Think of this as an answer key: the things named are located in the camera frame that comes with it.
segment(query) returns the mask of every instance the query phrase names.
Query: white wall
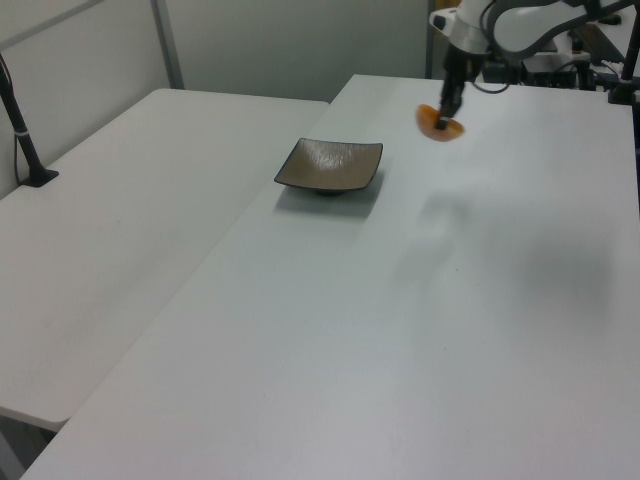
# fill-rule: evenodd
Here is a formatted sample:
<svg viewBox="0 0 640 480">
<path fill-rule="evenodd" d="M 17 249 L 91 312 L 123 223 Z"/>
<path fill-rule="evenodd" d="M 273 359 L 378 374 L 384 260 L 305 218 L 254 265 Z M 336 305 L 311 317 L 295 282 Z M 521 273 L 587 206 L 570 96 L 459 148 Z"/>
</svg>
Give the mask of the white wall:
<svg viewBox="0 0 640 480">
<path fill-rule="evenodd" d="M 45 164 L 168 86 L 149 0 L 105 0 L 2 54 Z M 12 152 L 0 108 L 0 198 L 15 188 Z"/>
<path fill-rule="evenodd" d="M 185 87 L 331 101 L 354 73 L 422 77 L 427 0 L 166 0 Z"/>
</svg>

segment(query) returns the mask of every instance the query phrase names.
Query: cable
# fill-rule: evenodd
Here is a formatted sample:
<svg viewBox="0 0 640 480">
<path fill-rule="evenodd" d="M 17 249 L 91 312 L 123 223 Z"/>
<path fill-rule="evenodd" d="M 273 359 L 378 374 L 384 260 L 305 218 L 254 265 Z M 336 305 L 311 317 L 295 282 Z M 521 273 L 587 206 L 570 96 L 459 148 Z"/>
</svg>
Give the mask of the cable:
<svg viewBox="0 0 640 480">
<path fill-rule="evenodd" d="M 474 86 L 474 88 L 476 88 L 476 90 L 481 91 L 482 93 L 488 93 L 491 95 L 496 95 L 498 93 L 502 93 L 504 91 L 506 91 L 509 86 L 511 85 L 509 83 L 509 70 L 511 69 L 511 66 L 509 65 L 509 62 L 507 61 L 507 59 L 504 57 L 504 55 L 501 54 L 500 52 L 500 47 L 498 47 L 498 45 L 496 45 L 496 43 L 489 37 L 489 33 L 487 32 L 487 30 L 484 28 L 484 17 L 486 16 L 487 12 L 489 11 L 489 9 L 491 7 L 493 7 L 496 4 L 497 0 L 492 0 L 491 2 L 489 2 L 489 4 L 484 7 L 484 9 L 482 10 L 482 13 L 480 13 L 480 18 L 479 18 L 479 22 L 480 22 L 480 31 L 482 32 L 482 35 L 484 35 L 484 38 L 487 39 L 487 42 L 489 42 L 489 46 L 493 49 L 493 51 L 500 55 L 500 57 L 502 57 L 502 62 L 504 63 L 504 71 L 505 71 L 505 86 L 498 89 L 498 90 L 487 90 L 486 88 L 483 88 L 479 85 L 476 84 L 475 80 L 471 81 L 471 85 Z"/>
<path fill-rule="evenodd" d="M 20 177 L 18 176 L 18 136 L 13 135 L 13 174 L 16 176 L 16 183 L 20 186 Z"/>
<path fill-rule="evenodd" d="M 11 72 L 9 72 L 9 67 L 7 67 L 6 62 L 4 61 L 4 57 L 0 53 L 0 66 L 2 67 L 2 73 L 9 81 L 9 86 L 11 87 L 11 92 L 13 93 L 13 79 L 11 78 Z M 18 136 L 13 134 L 13 174 L 16 177 L 16 183 L 20 186 L 20 176 L 18 175 Z"/>
<path fill-rule="evenodd" d="M 551 72 L 549 72 L 549 75 L 553 75 L 554 73 L 558 73 L 563 68 L 567 68 L 567 67 L 569 67 L 571 65 L 573 65 L 575 67 L 576 65 L 580 65 L 581 63 L 585 63 L 585 60 L 570 60 L 567 63 L 564 63 L 564 64 L 560 65 L 555 70 L 552 70 Z"/>
<path fill-rule="evenodd" d="M 492 39 L 489 38 L 489 33 L 484 28 L 484 17 L 487 14 L 487 12 L 489 11 L 489 9 L 496 4 L 496 1 L 497 0 L 492 0 L 486 7 L 484 7 L 484 9 L 482 10 L 482 13 L 480 13 L 480 31 L 484 35 L 484 38 L 487 39 L 487 42 L 489 42 L 489 45 L 491 45 L 494 48 L 495 48 L 495 45 L 494 45 L 495 42 L 493 42 Z"/>
<path fill-rule="evenodd" d="M 502 93 L 504 92 L 507 88 L 509 88 L 511 86 L 510 83 L 507 83 L 504 87 L 502 87 L 499 90 L 487 90 L 486 88 L 482 88 L 480 85 L 476 84 L 476 82 L 471 82 L 471 85 L 473 85 L 477 90 L 480 90 L 482 93 L 489 93 L 491 95 L 496 95 L 498 93 Z"/>
<path fill-rule="evenodd" d="M 618 75 L 618 72 L 616 72 L 611 66 L 607 65 L 606 63 L 602 62 L 602 66 L 605 68 L 608 68 L 609 70 L 611 70 L 613 72 L 613 74 L 616 76 L 616 78 L 620 78 L 620 75 Z"/>
<path fill-rule="evenodd" d="M 9 80 L 9 85 L 11 85 L 11 90 L 13 91 L 13 80 L 11 79 L 11 72 L 9 72 L 9 67 L 7 67 L 7 64 L 4 61 L 4 57 L 2 56 L 2 54 L 0 53 L 0 65 L 2 65 L 2 70 L 4 70 L 4 74 L 7 77 L 7 80 Z"/>
</svg>

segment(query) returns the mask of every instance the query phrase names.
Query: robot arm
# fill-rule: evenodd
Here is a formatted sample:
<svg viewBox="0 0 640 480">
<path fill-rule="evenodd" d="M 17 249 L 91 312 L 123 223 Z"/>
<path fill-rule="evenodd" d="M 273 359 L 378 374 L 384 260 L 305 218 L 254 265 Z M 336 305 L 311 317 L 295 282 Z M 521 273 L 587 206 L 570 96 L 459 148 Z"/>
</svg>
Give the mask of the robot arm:
<svg viewBox="0 0 640 480">
<path fill-rule="evenodd" d="M 505 58 L 524 59 L 556 35 L 633 3 L 634 0 L 463 0 L 455 12 L 433 12 L 431 24 L 448 33 L 450 40 L 436 128 L 444 130 L 462 105 L 465 82 L 478 76 L 489 47 Z"/>
</svg>

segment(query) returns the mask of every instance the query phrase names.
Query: black stand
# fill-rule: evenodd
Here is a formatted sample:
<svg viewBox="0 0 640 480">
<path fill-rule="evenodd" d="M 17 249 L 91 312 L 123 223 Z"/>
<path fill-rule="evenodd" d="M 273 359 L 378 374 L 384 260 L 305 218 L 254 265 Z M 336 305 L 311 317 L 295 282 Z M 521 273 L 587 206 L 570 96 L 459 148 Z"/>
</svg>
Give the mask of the black stand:
<svg viewBox="0 0 640 480">
<path fill-rule="evenodd" d="M 634 94 L 637 89 L 632 80 L 633 71 L 638 60 L 638 51 L 640 51 L 640 8 L 638 3 L 635 4 L 635 7 L 636 19 L 633 22 L 633 30 L 631 30 L 631 39 L 629 40 L 627 56 L 624 59 L 620 83 L 609 92 L 609 103 L 616 105 L 633 105 Z"/>
<path fill-rule="evenodd" d="M 58 172 L 53 170 L 47 170 L 40 162 L 36 148 L 31 141 L 29 130 L 24 123 L 22 113 L 18 107 L 18 102 L 13 94 L 13 86 L 8 78 L 8 72 L 4 70 L 3 66 L 0 66 L 0 96 L 2 97 L 2 103 L 7 109 L 9 120 L 13 125 L 15 135 L 18 137 L 20 147 L 24 152 L 24 157 L 29 164 L 29 178 L 23 182 L 23 185 L 30 187 L 41 187 L 48 183 L 50 180 L 58 176 Z"/>
</svg>

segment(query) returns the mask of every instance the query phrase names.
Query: white table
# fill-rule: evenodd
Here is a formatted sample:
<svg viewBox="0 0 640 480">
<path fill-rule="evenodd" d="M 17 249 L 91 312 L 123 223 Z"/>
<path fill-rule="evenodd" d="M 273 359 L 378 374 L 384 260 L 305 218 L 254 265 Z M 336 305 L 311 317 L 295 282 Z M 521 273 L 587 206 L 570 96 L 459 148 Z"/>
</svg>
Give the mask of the white table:
<svg viewBox="0 0 640 480">
<path fill-rule="evenodd" d="M 59 429 L 326 108 L 159 90 L 4 198 L 0 415 Z"/>
<path fill-rule="evenodd" d="M 309 136 L 373 185 L 267 186 L 25 480 L 634 478 L 631 112 L 469 89 L 440 144 L 440 87 L 354 77 Z"/>
</svg>

